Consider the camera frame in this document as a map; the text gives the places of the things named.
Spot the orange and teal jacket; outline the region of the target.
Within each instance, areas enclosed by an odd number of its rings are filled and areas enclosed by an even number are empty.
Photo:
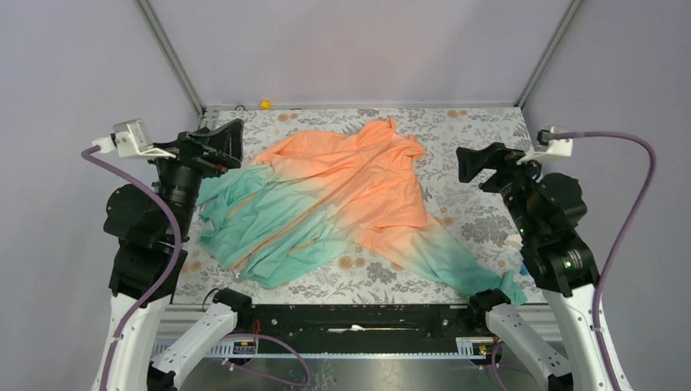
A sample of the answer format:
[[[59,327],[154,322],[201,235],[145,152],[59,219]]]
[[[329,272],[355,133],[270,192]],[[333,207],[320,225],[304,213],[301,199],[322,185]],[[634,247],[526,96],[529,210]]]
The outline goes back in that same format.
[[[413,168],[425,148],[393,119],[357,134],[306,130],[242,169],[202,182],[200,246],[239,281],[276,288],[351,244],[465,297],[498,288],[517,305],[512,273],[481,266],[425,208]]]

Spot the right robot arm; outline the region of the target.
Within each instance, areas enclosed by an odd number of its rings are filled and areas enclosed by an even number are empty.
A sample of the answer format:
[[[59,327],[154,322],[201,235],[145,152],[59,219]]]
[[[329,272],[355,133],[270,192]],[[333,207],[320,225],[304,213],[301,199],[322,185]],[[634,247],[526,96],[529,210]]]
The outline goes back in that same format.
[[[579,182],[541,174],[536,156],[492,143],[458,147],[459,180],[494,170],[481,191],[501,196],[522,240],[523,263],[543,292],[563,340],[561,355],[524,322],[517,300],[499,289],[473,295],[465,322],[475,334],[493,334],[509,347],[542,390],[629,390],[606,321],[596,304],[604,279],[575,228],[587,212]]]

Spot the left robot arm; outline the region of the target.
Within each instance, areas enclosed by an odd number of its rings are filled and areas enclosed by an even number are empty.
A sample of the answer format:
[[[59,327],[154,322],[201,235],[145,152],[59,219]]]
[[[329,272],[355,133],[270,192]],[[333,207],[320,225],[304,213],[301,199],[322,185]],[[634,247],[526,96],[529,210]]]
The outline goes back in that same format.
[[[154,353],[163,314],[174,298],[187,258],[200,185],[241,166],[244,123],[151,140],[142,120],[116,124],[81,155],[123,178],[108,198],[104,231],[118,241],[109,280],[108,338],[95,390],[177,390],[223,337],[253,323],[250,297],[224,288],[169,348]]]

